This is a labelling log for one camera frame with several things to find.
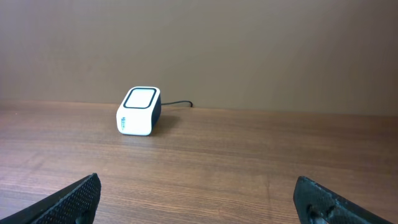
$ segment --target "wood grain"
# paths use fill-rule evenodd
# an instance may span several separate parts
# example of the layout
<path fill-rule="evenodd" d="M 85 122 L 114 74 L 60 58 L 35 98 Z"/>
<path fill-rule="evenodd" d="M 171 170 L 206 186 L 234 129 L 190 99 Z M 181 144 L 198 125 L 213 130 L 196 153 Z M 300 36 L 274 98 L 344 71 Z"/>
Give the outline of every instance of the wood grain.
<path fill-rule="evenodd" d="M 298 223 L 305 175 L 398 222 L 398 118 L 163 107 L 124 136 L 118 105 L 0 102 L 0 218 L 96 172 L 95 223 Z"/>

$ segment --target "black cable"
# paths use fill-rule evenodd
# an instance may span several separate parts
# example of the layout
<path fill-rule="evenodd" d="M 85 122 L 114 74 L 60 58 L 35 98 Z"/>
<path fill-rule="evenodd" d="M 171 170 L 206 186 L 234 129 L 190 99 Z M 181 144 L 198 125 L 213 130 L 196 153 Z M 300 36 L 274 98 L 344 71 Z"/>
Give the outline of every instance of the black cable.
<path fill-rule="evenodd" d="M 193 103 L 189 100 L 180 100 L 180 101 L 175 101 L 175 102 L 170 102 L 170 103 L 162 103 L 163 105 L 170 105 L 170 104 L 175 104 L 175 103 L 190 103 L 191 107 L 193 107 Z"/>

